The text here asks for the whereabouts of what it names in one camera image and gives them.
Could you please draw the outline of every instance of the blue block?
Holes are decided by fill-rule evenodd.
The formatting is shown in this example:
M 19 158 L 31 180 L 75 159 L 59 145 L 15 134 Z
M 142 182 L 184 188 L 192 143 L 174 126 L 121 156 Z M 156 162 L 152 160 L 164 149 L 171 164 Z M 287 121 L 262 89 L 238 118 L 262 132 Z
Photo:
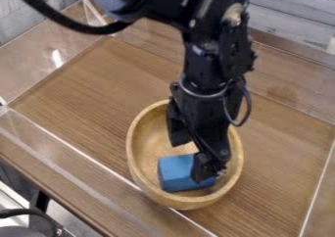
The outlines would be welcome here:
M 191 178 L 194 155 L 179 155 L 159 159 L 159 179 L 162 189 L 167 192 L 199 189 L 215 184 L 215 177 L 208 178 L 199 184 Z

